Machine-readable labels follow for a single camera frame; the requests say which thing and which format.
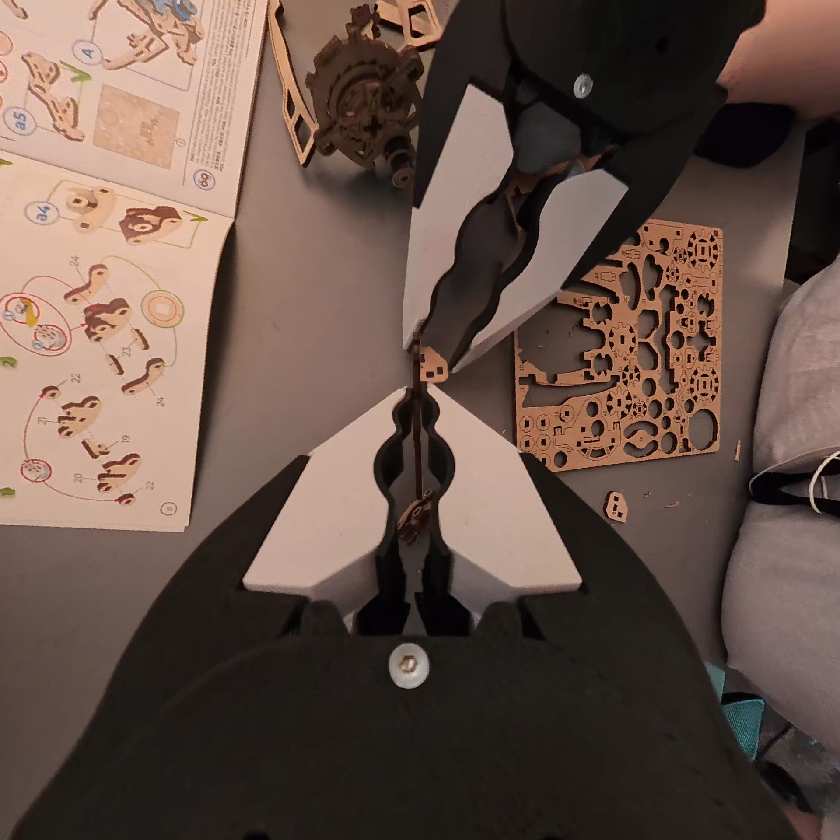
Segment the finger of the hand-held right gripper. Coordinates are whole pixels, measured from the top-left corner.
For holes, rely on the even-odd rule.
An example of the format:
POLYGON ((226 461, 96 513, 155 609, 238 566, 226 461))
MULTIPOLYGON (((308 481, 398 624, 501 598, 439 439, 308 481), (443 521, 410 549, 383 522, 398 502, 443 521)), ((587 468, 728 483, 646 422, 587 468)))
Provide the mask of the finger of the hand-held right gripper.
POLYGON ((511 159, 501 102, 468 85, 423 201, 412 213, 402 311, 405 343, 429 315, 434 289, 455 263, 466 217, 498 188, 511 159))
POLYGON ((463 370, 557 296, 626 193, 627 185, 605 170, 575 175, 553 189, 540 214, 533 255, 500 293, 489 324, 452 372, 463 370))

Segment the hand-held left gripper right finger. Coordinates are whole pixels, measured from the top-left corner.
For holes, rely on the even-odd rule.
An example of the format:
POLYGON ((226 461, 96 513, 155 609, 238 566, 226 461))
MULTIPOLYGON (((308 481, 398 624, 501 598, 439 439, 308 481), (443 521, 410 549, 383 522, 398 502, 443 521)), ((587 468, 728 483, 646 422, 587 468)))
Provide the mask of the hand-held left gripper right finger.
POLYGON ((581 575, 514 445, 435 385, 422 420, 438 483, 416 594, 427 634, 465 636, 492 603, 577 591, 581 575))

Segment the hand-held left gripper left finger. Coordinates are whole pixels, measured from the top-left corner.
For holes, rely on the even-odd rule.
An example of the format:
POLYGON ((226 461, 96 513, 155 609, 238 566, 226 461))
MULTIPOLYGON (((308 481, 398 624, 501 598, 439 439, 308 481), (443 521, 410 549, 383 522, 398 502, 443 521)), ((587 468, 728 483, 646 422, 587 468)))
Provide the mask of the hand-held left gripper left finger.
POLYGON ((245 588, 331 602, 361 634, 403 632, 410 605, 393 482, 413 393, 399 389, 314 449, 243 579, 245 588))

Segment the dark wooden model part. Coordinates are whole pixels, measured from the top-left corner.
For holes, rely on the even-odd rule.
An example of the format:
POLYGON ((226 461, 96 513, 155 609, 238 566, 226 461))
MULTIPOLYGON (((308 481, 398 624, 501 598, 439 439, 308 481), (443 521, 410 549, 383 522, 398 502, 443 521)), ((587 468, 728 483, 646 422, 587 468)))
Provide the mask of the dark wooden model part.
POLYGON ((422 426, 422 378, 421 378, 421 334, 413 331, 411 341, 411 357, 413 372, 413 458, 414 458, 414 489, 415 498, 423 502, 424 498, 424 465, 423 465, 423 426, 422 426))

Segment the partly built wooden gear model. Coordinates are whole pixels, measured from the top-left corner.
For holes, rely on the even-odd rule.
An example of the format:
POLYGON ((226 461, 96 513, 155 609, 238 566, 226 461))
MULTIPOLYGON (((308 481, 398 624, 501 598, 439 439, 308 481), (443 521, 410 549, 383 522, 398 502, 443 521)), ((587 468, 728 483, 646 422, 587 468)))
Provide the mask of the partly built wooden gear model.
POLYGON ((379 159, 392 183, 413 183, 416 150, 411 132, 419 122, 424 73, 420 51, 440 40, 444 28, 428 1, 363 3, 350 9, 346 36, 334 36, 313 59, 305 78, 313 112, 301 93, 285 37, 282 2, 269 2, 268 34, 283 93, 283 119, 298 162, 318 152, 340 152, 371 172, 379 159))

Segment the person's right hand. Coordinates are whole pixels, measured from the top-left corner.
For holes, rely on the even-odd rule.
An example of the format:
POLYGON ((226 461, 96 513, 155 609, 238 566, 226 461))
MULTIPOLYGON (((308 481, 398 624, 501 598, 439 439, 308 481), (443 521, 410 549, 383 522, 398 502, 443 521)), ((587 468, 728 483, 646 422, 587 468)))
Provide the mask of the person's right hand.
POLYGON ((745 31, 718 84, 727 103, 792 108, 805 120, 838 118, 839 2, 768 1, 760 24, 745 31))

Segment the small dark assembled wooden part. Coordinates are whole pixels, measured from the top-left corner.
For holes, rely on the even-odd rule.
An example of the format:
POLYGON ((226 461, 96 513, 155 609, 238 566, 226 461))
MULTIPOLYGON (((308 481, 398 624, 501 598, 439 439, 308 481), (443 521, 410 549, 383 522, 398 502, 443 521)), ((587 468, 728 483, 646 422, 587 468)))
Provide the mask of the small dark assembled wooden part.
POLYGON ((435 490, 428 489, 404 510, 396 523, 396 534, 406 545, 413 545, 428 525, 435 490))

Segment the laser-cut plywood part sheet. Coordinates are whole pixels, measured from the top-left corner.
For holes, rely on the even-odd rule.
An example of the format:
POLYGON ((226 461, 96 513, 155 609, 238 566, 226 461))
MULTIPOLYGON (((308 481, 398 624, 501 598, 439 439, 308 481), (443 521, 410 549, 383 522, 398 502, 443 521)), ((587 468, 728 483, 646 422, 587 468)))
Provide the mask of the laser-cut plywood part sheet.
POLYGON ((556 472, 715 452, 723 248, 650 219, 520 327, 519 449, 556 472))

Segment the open instruction booklet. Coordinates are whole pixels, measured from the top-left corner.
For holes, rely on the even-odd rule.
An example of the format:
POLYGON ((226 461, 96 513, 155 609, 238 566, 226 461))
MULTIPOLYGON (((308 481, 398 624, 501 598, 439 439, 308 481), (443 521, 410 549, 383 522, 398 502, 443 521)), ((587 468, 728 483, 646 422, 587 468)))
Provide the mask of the open instruction booklet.
POLYGON ((2 524, 188 525, 266 9, 2 2, 2 524))

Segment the person's light grey clothing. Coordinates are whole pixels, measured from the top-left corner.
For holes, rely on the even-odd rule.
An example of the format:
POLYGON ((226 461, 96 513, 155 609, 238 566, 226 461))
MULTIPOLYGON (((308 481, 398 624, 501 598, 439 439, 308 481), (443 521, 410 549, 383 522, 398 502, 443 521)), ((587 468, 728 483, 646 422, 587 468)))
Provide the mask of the person's light grey clothing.
POLYGON ((835 259, 789 297, 773 331, 722 602, 729 665, 812 732, 838 727, 838 446, 835 259))

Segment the teal cloth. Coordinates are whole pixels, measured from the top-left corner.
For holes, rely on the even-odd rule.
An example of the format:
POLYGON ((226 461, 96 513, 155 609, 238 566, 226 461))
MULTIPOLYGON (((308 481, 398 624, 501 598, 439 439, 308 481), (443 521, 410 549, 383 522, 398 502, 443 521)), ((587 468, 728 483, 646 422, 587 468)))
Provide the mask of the teal cloth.
POLYGON ((758 771, 764 785, 783 804, 792 805, 806 815, 816 816, 817 812, 812 809, 811 803, 795 778, 779 764, 768 759, 768 754, 775 745, 792 732, 792 724, 786 723, 781 730, 762 742, 763 716, 767 707, 765 700, 747 692, 727 692, 725 671, 710 663, 706 663, 706 669, 720 701, 724 717, 741 749, 758 771))

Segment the wooden frame piece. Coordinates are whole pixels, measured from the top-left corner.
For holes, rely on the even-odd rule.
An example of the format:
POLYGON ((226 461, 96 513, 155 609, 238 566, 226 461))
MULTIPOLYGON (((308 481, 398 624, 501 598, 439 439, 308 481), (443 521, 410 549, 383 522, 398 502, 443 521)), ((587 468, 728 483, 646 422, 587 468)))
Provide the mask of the wooden frame piece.
POLYGON ((529 185, 526 176, 516 171, 513 175, 511 175, 511 178, 503 190, 503 195, 507 202, 511 221, 516 229, 517 235, 520 235, 524 230, 523 225, 518 220, 518 215, 523 204, 525 204, 531 189, 532 188, 529 185))

